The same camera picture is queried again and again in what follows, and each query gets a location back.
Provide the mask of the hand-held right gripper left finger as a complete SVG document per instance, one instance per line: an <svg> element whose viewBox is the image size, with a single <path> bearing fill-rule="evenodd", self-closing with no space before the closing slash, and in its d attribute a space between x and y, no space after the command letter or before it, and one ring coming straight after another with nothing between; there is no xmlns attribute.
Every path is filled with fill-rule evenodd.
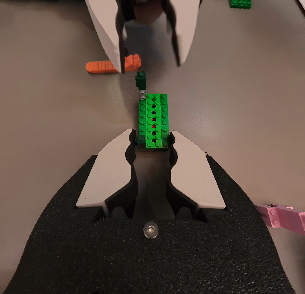
<svg viewBox="0 0 305 294"><path fill-rule="evenodd" d="M133 218L139 192L135 172L136 130L127 129L98 153L76 202L77 208L101 207L110 216L116 207Z"/></svg>

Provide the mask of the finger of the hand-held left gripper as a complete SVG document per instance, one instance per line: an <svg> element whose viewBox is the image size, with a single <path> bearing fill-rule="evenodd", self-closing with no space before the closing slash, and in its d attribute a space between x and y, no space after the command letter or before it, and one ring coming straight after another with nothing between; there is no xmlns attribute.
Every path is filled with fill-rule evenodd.
<svg viewBox="0 0 305 294"><path fill-rule="evenodd" d="M178 67L188 57L203 0L159 0Z"/></svg>
<svg viewBox="0 0 305 294"><path fill-rule="evenodd" d="M125 73L127 33L124 0L85 0L101 45L119 73Z"/></svg>

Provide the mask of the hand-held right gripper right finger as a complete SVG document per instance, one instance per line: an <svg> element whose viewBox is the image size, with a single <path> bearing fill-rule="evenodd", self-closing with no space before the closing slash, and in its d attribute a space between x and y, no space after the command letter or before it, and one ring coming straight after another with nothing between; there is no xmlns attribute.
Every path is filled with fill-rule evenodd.
<svg viewBox="0 0 305 294"><path fill-rule="evenodd" d="M192 216L203 216L204 209L225 210L207 154L177 131L170 132L169 162L169 203L175 215L181 208L189 208Z"/></svg>

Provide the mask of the dark green lego brick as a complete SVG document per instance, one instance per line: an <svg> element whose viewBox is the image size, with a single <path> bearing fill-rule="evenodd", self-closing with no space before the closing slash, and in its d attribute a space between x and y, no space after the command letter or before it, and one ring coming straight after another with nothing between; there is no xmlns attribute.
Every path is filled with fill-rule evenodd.
<svg viewBox="0 0 305 294"><path fill-rule="evenodd" d="M146 85L146 72L145 71L138 71L135 75L135 82L136 87L139 91L146 91L147 85Z"/></svg>

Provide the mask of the green lego assembly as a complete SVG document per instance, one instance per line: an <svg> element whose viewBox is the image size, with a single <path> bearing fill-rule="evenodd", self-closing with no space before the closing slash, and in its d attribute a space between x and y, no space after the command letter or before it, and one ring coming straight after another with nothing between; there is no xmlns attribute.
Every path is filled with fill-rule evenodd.
<svg viewBox="0 0 305 294"><path fill-rule="evenodd" d="M140 150L165 151L170 147L167 94L140 92L139 130L136 144Z"/></svg>

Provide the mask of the pink lego assembly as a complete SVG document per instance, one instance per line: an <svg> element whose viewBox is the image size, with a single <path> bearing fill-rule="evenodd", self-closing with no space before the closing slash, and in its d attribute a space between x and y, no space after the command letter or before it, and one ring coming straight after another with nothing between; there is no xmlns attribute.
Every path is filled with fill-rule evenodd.
<svg viewBox="0 0 305 294"><path fill-rule="evenodd" d="M284 228L294 233L305 235L305 212L281 204L256 205L266 226Z"/></svg>

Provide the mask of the person's left hand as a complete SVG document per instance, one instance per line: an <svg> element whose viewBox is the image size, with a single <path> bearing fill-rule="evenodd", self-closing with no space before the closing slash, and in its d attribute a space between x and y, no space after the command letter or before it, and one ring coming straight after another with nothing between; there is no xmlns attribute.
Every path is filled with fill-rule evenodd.
<svg viewBox="0 0 305 294"><path fill-rule="evenodd" d="M147 3L135 4L133 6L135 21L144 25L151 25L163 13L163 8L160 0L151 0Z"/></svg>

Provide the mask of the orange brick separator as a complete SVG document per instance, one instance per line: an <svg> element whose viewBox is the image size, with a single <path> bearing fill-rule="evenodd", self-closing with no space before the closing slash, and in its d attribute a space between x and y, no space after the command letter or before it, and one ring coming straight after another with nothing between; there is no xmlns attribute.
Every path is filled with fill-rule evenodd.
<svg viewBox="0 0 305 294"><path fill-rule="evenodd" d="M125 72L137 71L142 65L141 58L138 54L125 56L124 59ZM110 60L88 62L86 63L85 69L87 72L93 74L118 73Z"/></svg>

